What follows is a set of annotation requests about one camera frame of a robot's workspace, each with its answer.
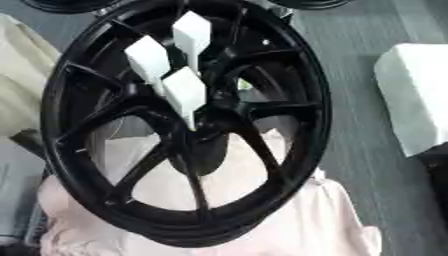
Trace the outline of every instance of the pink cloth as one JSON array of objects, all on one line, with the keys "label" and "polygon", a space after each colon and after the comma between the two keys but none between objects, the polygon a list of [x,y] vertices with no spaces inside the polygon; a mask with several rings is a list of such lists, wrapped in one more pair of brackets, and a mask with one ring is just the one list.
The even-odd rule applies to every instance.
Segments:
[{"label": "pink cloth", "polygon": [[[276,157],[282,158],[285,143],[281,136],[271,131],[264,137]],[[116,182],[155,142],[154,136],[108,141],[105,175],[112,183]],[[294,199],[248,234],[223,245],[202,249],[173,248],[118,229],[86,211],[51,176],[39,193],[41,205],[50,218],[48,232],[42,238],[42,255],[380,255],[378,228],[362,226],[344,188],[324,176],[323,171],[317,170]],[[208,200],[218,206],[251,192],[265,179],[262,163],[243,140],[232,135],[225,163],[215,173],[204,177],[203,184]],[[185,177],[166,162],[139,182],[133,196],[168,209],[192,209],[192,196],[191,200],[177,197],[189,190]]]}]

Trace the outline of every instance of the rim lip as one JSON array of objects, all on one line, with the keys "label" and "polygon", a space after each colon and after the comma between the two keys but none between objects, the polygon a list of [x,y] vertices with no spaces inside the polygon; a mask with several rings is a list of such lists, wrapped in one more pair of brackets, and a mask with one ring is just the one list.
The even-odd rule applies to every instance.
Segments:
[{"label": "rim lip", "polygon": [[[229,241],[235,236],[240,236],[246,232],[248,232],[250,229],[253,228],[254,225],[243,225],[240,227],[240,233],[235,234],[232,233],[231,235],[227,234],[225,237],[219,237],[220,235],[215,234],[216,241],[215,242],[202,242],[201,239],[195,240],[193,242],[188,241],[180,241],[178,239],[169,239],[169,238],[158,238],[155,237],[156,233],[160,233],[160,230],[155,230],[153,227],[145,225],[141,225],[144,221],[142,219],[132,219],[129,216],[120,216],[117,213],[111,213],[110,209],[98,206],[99,202],[94,202],[92,200],[89,200],[88,198],[82,197],[81,194],[84,194],[85,192],[81,192],[79,188],[73,185],[73,177],[69,174],[69,172],[65,171],[66,164],[62,160],[62,156],[59,152],[58,147],[55,144],[55,141],[52,137],[52,133],[54,133],[55,124],[58,123],[59,116],[53,116],[54,113],[54,107],[53,104],[55,99],[60,100],[60,96],[58,98],[58,93],[61,94],[62,90],[55,89],[57,85],[59,84],[59,79],[61,78],[61,74],[64,71],[65,65],[64,63],[69,59],[68,57],[75,55],[78,56],[79,53],[79,45],[88,45],[88,43],[85,42],[92,42],[96,39],[98,36],[98,31],[101,31],[101,29],[104,28],[108,24],[108,21],[110,21],[112,18],[118,18],[121,16],[126,16],[129,14],[132,14],[132,12],[135,12],[135,7],[138,7],[140,5],[148,6],[148,8],[154,8],[154,6],[157,6],[158,1],[154,1],[154,3],[143,3],[140,1],[130,3],[128,5],[125,5],[108,15],[104,16],[103,18],[97,20],[94,22],[89,28],[87,28],[69,47],[69,49],[63,54],[60,61],[58,62],[57,66],[55,67],[53,74],[51,75],[48,85],[44,92],[43,97],[43,103],[42,103],[42,109],[41,109],[41,123],[42,123],[42,137],[46,148],[46,157],[47,162],[50,165],[52,170],[56,170],[56,174],[58,175],[60,181],[64,185],[64,187],[67,189],[67,191],[78,201],[80,202],[86,209],[94,213],[95,215],[101,217],[105,221],[112,223],[115,226],[118,226],[120,228],[127,229],[131,232],[139,233],[141,235],[144,235],[146,237],[149,237],[153,240],[162,242],[164,244],[168,245],[174,245],[174,246],[182,246],[182,247],[198,247],[198,246],[210,246],[211,244],[219,244],[225,241]],[[245,3],[247,5],[251,5],[250,8],[255,8],[254,5]],[[316,80],[315,86],[319,86],[319,92],[321,98],[322,98],[322,111],[321,111],[321,119],[320,122],[322,124],[322,127],[316,127],[315,129],[317,131],[320,131],[320,134],[318,134],[318,139],[316,139],[316,143],[314,145],[311,145],[309,148],[307,155],[304,157],[306,160],[305,162],[301,163],[302,168],[300,169],[301,172],[301,178],[296,178],[299,181],[294,186],[293,189],[289,189],[290,191],[287,191],[287,193],[283,193],[282,195],[277,195],[276,197],[279,198],[275,202],[272,202],[269,207],[259,207],[258,213],[262,213],[264,217],[270,215],[274,211],[276,211],[278,208],[280,208],[284,203],[286,203],[297,191],[300,189],[300,187],[306,182],[306,180],[311,176],[311,174],[314,172],[315,167],[318,165],[320,159],[323,156],[323,153],[325,151],[325,148],[327,146],[329,135],[330,135],[330,128],[331,128],[331,120],[332,120],[332,109],[331,109],[331,97],[330,97],[330,91],[329,86],[327,83],[327,80],[325,78],[325,75],[323,73],[323,70],[317,60],[317,57],[312,52],[311,48],[308,46],[308,44],[304,41],[303,38],[301,38],[300,35],[297,34],[296,31],[294,31],[292,28],[284,24],[280,19],[274,17],[274,16],[268,16],[267,18],[268,22],[273,23],[273,27],[281,28],[281,30],[284,31],[284,33],[288,34],[288,36],[295,41],[300,47],[301,54],[306,55],[307,65],[312,67],[312,70],[314,71],[314,74],[310,75],[313,76]],[[245,216],[246,220],[249,221],[250,218],[248,216]]]},{"label": "rim lip", "polygon": [[62,7],[57,4],[48,4],[48,3],[40,3],[38,0],[21,0],[26,5],[50,13],[59,13],[59,14],[77,14],[77,13],[86,13],[96,11],[102,8],[109,7],[114,5],[122,0],[98,0],[96,3],[92,3],[89,0],[79,4],[79,1],[71,4],[67,4]]},{"label": "rim lip", "polygon": [[285,3],[285,0],[270,0],[270,1],[278,5],[289,8],[303,9],[303,10],[323,10],[347,4],[351,0],[320,0],[320,1],[296,0],[295,3],[291,3],[291,1]]}]

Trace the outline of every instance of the black wheel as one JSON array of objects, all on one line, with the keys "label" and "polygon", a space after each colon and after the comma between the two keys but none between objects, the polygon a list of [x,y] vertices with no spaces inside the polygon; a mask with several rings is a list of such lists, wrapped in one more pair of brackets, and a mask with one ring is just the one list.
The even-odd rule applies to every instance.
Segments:
[{"label": "black wheel", "polygon": [[53,13],[85,13],[116,4],[122,0],[21,0],[27,5]]},{"label": "black wheel", "polygon": [[351,0],[270,0],[276,4],[294,9],[320,10],[344,5]]},{"label": "black wheel", "polygon": [[[196,132],[189,131],[172,107],[142,83],[123,53],[150,34],[167,48],[173,70],[182,68],[186,58],[173,44],[171,25],[188,10],[213,24],[212,44],[200,59],[208,96],[196,113]],[[268,100],[243,100],[239,79]],[[110,95],[108,100],[98,107],[105,94]],[[144,120],[160,143],[112,185],[92,161],[86,144],[98,127],[124,116]],[[283,162],[274,158],[256,125],[272,116],[286,116],[297,127]],[[138,1],[114,10],[91,25],[61,57],[42,106],[47,160],[68,192],[117,227],[179,247],[230,241],[279,209],[313,173],[330,126],[328,84],[310,47],[268,11],[235,0]],[[222,157],[216,157],[218,163],[204,164],[208,155],[203,152],[226,147],[222,141],[229,133],[247,142],[263,161],[268,178],[247,196],[212,207],[201,175],[212,173]],[[188,179],[196,210],[163,209],[132,197],[136,183],[167,159]]]}]

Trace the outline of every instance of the white cloth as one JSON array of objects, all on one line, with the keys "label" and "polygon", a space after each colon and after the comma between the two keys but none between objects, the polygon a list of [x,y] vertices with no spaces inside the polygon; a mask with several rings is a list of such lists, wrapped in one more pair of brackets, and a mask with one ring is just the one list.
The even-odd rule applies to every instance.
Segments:
[{"label": "white cloth", "polygon": [[39,128],[42,92],[58,51],[29,27],[0,14],[0,136]]},{"label": "white cloth", "polygon": [[[264,138],[281,158],[285,144],[280,135],[271,131]],[[156,141],[155,136],[108,141],[105,175],[115,183]],[[203,179],[208,200],[215,206],[247,194],[266,178],[261,162],[251,157],[253,152],[242,139],[231,135],[229,148],[224,165]],[[194,201],[192,196],[185,200],[187,190],[185,177],[163,163],[137,185],[133,195],[159,207],[190,209]],[[202,249],[173,248],[115,228],[75,202],[53,176],[42,185],[39,201],[50,219],[42,239],[43,256],[141,256],[142,252],[157,256],[377,256],[381,252],[379,230],[362,226],[343,187],[325,179],[323,171],[250,233]]]},{"label": "white cloth", "polygon": [[448,45],[400,44],[375,66],[406,156],[448,141]]}]

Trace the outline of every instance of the floor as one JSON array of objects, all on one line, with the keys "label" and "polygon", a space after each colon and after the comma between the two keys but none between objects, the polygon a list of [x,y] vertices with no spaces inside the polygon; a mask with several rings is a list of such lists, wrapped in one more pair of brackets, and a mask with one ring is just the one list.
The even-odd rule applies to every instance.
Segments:
[{"label": "floor", "polygon": [[[61,50],[93,20],[44,14],[18,0],[2,0],[0,11]],[[385,256],[448,254],[425,171],[400,151],[373,76],[376,59],[397,43],[446,43],[447,11],[445,0],[353,0],[334,10],[296,12],[293,19],[333,93],[333,134],[322,167],[348,189],[364,223],[381,228]]]}]

